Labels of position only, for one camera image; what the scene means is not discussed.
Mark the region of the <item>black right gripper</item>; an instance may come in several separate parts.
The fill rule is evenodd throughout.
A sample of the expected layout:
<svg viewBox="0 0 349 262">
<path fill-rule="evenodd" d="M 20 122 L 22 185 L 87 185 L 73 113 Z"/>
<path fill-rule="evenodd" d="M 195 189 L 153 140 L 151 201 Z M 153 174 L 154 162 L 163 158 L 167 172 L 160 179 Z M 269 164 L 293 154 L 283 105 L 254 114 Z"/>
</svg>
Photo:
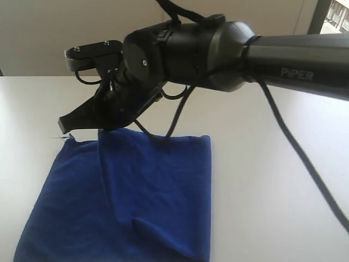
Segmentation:
<svg viewBox="0 0 349 262">
<path fill-rule="evenodd" d="M 108 75 L 111 91 L 100 88 L 72 112 L 61 116 L 63 134 L 73 130 L 126 127 L 153 102 L 169 80 L 169 24 L 138 29 L 123 40 L 122 61 Z"/>
</svg>

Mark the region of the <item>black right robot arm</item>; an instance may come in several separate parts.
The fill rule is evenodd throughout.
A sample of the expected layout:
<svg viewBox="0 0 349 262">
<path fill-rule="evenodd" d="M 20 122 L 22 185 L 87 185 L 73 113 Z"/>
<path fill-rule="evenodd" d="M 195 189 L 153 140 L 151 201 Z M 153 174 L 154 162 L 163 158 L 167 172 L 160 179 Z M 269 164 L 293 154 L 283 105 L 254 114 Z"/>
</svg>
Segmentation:
<svg viewBox="0 0 349 262">
<path fill-rule="evenodd" d="M 123 41 L 73 47 L 69 69 L 96 69 L 94 96 L 58 120 L 63 133 L 123 128 L 161 96 L 168 82 L 232 92 L 246 82 L 348 99 L 348 36 L 260 36 L 221 15 L 202 24 L 164 22 Z"/>
</svg>

